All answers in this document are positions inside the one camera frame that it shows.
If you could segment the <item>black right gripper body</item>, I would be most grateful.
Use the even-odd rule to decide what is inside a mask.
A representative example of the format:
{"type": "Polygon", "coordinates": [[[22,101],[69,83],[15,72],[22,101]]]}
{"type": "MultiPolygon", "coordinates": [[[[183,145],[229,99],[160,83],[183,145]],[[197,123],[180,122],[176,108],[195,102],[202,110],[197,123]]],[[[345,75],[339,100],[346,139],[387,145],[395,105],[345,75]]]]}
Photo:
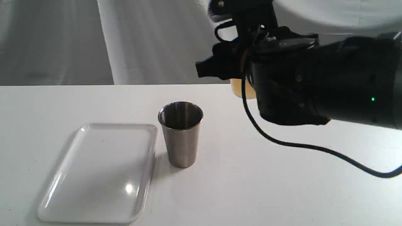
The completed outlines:
{"type": "Polygon", "coordinates": [[[308,90],[316,53],[331,45],[316,33],[297,33],[289,27],[253,27],[239,33],[243,76],[255,90],[260,116],[281,126],[326,125],[312,105],[308,90]]]}

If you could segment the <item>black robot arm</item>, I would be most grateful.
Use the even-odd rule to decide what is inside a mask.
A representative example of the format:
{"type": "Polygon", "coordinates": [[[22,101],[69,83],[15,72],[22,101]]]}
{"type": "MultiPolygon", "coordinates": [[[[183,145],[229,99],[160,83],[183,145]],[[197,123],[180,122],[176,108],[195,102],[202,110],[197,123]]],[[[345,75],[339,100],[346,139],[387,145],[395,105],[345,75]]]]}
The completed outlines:
{"type": "Polygon", "coordinates": [[[317,34],[261,29],[247,52],[217,43],[198,77],[246,78],[260,116],[282,126],[347,121],[401,130],[401,40],[392,34],[320,45],[317,34]]]}

